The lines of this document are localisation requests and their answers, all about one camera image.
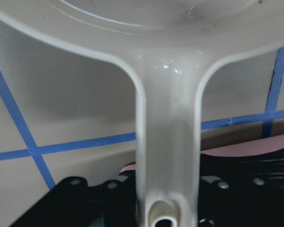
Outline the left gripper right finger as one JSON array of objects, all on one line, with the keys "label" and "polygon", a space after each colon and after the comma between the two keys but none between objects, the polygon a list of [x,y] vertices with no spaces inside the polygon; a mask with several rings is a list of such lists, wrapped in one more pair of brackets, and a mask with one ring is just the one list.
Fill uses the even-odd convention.
[{"label": "left gripper right finger", "polygon": [[200,177],[198,226],[233,227],[235,215],[234,191],[231,185],[217,176]]}]

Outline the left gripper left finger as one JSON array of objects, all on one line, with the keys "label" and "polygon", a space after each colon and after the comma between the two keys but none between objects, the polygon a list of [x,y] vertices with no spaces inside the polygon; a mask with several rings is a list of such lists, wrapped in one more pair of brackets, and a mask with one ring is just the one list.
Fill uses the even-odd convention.
[{"label": "left gripper left finger", "polygon": [[104,226],[136,227],[136,174],[122,172],[101,185]]}]

